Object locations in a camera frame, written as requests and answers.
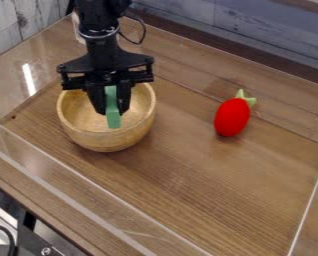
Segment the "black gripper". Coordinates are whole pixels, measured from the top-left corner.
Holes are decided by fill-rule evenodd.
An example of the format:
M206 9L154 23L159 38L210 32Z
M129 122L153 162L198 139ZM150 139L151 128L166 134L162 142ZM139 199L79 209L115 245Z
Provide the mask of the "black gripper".
M65 90L86 89L89 83L117 86L119 113L130 109L131 88L137 83L153 82L154 58L126 51L118 42L118 32L98 34L79 32L86 41L87 53L58 65ZM106 93L103 87L89 87L87 95L95 111L106 114Z

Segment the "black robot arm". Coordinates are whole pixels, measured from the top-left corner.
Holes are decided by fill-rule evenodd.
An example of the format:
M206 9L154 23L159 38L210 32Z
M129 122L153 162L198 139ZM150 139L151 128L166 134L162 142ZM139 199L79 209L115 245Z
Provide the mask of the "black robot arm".
M119 18L127 14L131 3L133 0L75 0L78 34L87 53L57 68L63 89L83 90L102 115L107 114L109 87L117 87L117 111L123 115L130 109L135 85L154 81L154 57L126 51L118 42Z

